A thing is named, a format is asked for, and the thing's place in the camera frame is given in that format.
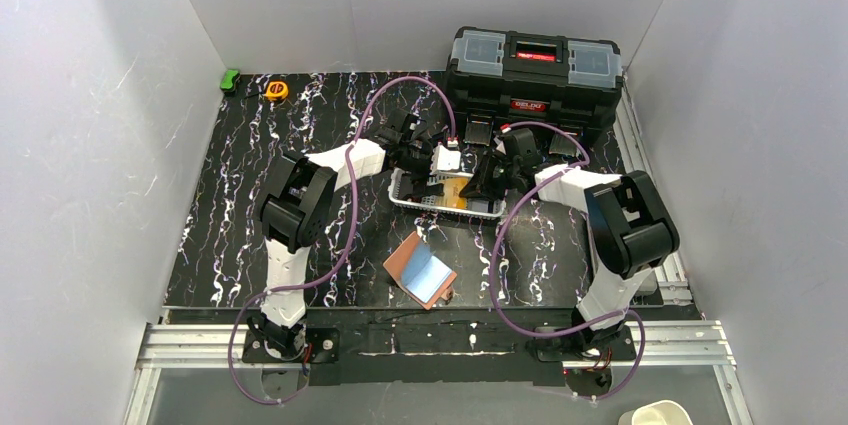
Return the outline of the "orange credit card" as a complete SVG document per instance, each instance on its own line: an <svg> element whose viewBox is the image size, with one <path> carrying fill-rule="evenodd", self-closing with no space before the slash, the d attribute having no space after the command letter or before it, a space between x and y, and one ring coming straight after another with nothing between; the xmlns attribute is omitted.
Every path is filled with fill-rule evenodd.
<svg viewBox="0 0 848 425"><path fill-rule="evenodd" d="M441 180L442 194L435 198L435 204L443 208L466 210L466 200L460 197L460 190L468 182L468 177L446 177Z"/></svg>

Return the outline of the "brown leather card holder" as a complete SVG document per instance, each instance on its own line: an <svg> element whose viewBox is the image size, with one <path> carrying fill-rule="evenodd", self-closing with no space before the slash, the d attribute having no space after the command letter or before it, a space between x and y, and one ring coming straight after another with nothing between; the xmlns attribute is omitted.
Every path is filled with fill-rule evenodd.
<svg viewBox="0 0 848 425"><path fill-rule="evenodd" d="M439 259L429 245L411 232L383 262L394 283L425 310L454 297L457 273Z"/></svg>

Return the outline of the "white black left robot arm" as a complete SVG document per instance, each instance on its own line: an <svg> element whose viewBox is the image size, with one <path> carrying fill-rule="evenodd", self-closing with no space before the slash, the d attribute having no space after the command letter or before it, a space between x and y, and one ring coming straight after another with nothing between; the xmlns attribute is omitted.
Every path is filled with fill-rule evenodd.
<svg viewBox="0 0 848 425"><path fill-rule="evenodd" d="M394 168L424 178L430 172L438 142L424 121L395 112L365 137L329 151L283 153L255 202L267 255L266 287L259 311L247 325L255 339L276 358L294 361L306 351L304 292L320 285L307 281L312 245L326 227L335 192L356 181Z"/></svg>

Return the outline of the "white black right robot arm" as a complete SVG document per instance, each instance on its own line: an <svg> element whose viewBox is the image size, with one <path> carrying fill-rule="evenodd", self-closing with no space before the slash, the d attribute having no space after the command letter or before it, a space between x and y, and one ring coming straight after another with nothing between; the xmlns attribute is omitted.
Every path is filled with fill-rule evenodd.
<svg viewBox="0 0 848 425"><path fill-rule="evenodd" d="M498 229L489 263L492 307L506 326L536 340L561 341L572 349L602 348L628 317L630 303L653 270L680 246L680 235L652 178L642 170L604 174L586 170L584 147L570 164L545 162L533 134L535 121L506 124L497 145L487 148L461 190L467 200L497 201L510 190L523 196ZM511 220L529 200L560 204L584 213L596 270L588 291L572 312L571 325L554 331L519 326L499 302L499 253Z"/></svg>

